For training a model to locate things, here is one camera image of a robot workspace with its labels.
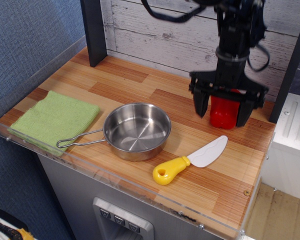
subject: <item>metal pan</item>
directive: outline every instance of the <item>metal pan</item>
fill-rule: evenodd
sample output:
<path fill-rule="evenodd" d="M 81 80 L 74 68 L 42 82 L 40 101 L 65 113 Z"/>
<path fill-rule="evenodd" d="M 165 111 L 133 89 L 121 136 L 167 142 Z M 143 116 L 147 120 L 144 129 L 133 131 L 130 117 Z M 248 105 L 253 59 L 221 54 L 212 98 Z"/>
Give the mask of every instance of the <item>metal pan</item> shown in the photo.
<path fill-rule="evenodd" d="M 103 131 L 105 139 L 86 143 L 60 143 L 80 136 Z M 114 154 L 124 160 L 143 161 L 160 153 L 171 132 L 169 116 L 161 108 L 144 102 L 129 103 L 113 110 L 105 119 L 103 128 L 85 132 L 57 142 L 58 148 L 83 146 L 107 141 Z"/>

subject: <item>wooden countertop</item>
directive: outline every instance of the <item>wooden countertop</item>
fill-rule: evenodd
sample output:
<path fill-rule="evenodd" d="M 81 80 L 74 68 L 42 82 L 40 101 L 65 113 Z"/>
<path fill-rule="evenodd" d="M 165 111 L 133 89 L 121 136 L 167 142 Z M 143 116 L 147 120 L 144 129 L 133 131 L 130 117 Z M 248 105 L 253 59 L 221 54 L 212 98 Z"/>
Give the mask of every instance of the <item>wooden countertop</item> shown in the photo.
<path fill-rule="evenodd" d="M 268 122 L 273 103 L 266 102 L 263 108 L 254 110 L 244 127 L 219 129 L 210 124 L 210 105 L 203 118 L 195 113 L 189 83 L 190 78 L 111 56 L 90 67 L 85 48 L 5 114 L 0 123 L 10 126 L 50 90 L 100 107 L 87 131 L 101 129 L 107 115 L 123 104 L 154 104 L 166 111 L 172 122 L 165 148 L 156 157 L 139 162 L 122 160 L 107 143 L 73 146 L 67 152 L 146 189 L 144 196 L 172 209 L 172 213 L 182 211 L 179 217 L 194 224 L 203 223 L 206 229 L 225 238 L 234 238 L 232 230 L 225 226 L 239 231 L 243 224 L 275 129 L 275 124 Z M 215 162 L 204 168 L 191 165 L 166 186 L 154 182 L 152 171 L 156 165 L 187 156 L 221 135 L 228 137 L 228 144 Z M 95 133 L 78 142 L 102 138 L 102 133 Z M 74 158 L 71 161 L 80 164 Z"/>

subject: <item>wood grain surface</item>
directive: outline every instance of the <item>wood grain surface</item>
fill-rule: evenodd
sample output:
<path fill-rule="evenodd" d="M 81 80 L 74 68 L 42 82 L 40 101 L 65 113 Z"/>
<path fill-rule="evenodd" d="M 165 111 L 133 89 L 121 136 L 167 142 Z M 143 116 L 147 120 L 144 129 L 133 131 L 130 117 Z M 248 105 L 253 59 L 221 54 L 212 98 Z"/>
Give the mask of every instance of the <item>wood grain surface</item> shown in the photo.
<path fill-rule="evenodd" d="M 244 192 L 254 190 L 275 129 L 268 122 L 273 103 L 266 102 L 263 108 L 254 110 L 244 127 L 215 128 L 210 124 L 210 105 L 203 118 L 195 113 L 189 83 L 188 78 L 111 56 L 92 68 L 87 49 L 83 49 L 5 114 L 0 123 L 10 126 L 50 90 L 100 107 L 87 131 L 101 129 L 108 114 L 123 104 L 154 104 L 172 122 L 164 150 L 157 156 L 139 162 L 126 161 L 114 155 L 107 143 L 96 143 L 68 148 L 63 161 L 72 161 L 77 169 L 96 171 L 93 166 L 105 169 L 122 179 L 117 184 L 124 185 L 127 191 L 133 192 L 138 185 L 144 190 L 142 195 L 173 210 L 172 213 L 181 211 L 179 217 L 195 224 L 204 223 L 209 231 L 232 239 L 236 237 L 234 232 L 241 229 L 252 197 Z M 215 162 L 204 168 L 189 166 L 166 186 L 154 182 L 152 171 L 156 165 L 187 156 L 221 135 L 226 135 L 229 141 Z M 78 142 L 102 138 L 102 133 L 95 133 Z"/>
<path fill-rule="evenodd" d="M 300 240 L 300 199 L 261 184 L 246 234 L 255 240 Z"/>

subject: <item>white blade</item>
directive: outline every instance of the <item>white blade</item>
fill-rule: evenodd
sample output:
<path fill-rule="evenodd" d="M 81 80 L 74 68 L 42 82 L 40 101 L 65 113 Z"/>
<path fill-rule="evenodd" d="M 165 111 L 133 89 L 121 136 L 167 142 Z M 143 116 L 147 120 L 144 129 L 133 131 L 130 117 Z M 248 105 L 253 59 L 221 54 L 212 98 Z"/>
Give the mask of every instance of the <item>white blade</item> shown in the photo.
<path fill-rule="evenodd" d="M 203 168 L 216 160 L 226 148 L 227 136 L 220 136 L 199 150 L 191 153 L 187 158 L 198 168 Z"/>

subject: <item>wire handle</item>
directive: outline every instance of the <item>wire handle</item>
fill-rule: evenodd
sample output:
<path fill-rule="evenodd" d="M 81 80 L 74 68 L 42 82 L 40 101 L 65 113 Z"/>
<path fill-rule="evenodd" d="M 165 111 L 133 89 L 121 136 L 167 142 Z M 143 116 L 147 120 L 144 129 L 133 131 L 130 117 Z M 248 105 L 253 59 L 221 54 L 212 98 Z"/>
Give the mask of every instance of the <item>wire handle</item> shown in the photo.
<path fill-rule="evenodd" d="M 64 143 L 64 142 L 68 142 L 68 141 L 72 141 L 72 140 L 75 140 L 81 136 L 84 136 L 84 135 L 88 135 L 88 134 L 94 134 L 94 133 L 97 133 L 97 132 L 101 132 L 103 129 L 98 129 L 98 130 L 94 130 L 94 131 L 89 131 L 89 132 L 84 132 L 84 133 L 81 133 L 77 136 L 74 136 L 72 138 L 67 138 L 67 139 L 62 139 L 62 140 L 59 140 L 57 143 L 56 143 L 56 146 L 60 149 L 62 148 L 66 148 L 66 147 L 69 147 L 69 146 L 73 146 L 73 145 L 76 145 L 76 146 L 84 146 L 84 145 L 89 145 L 89 144 L 96 144 L 96 143 L 100 143 L 100 142 L 104 142 L 106 141 L 106 139 L 101 139 L 101 140 L 97 140 L 97 141 L 89 141 L 89 142 L 84 142 L 84 143 L 77 143 L 77 142 L 73 142 L 73 143 L 70 143 L 70 144 L 67 144 L 67 145 L 60 145 L 60 143 Z"/>

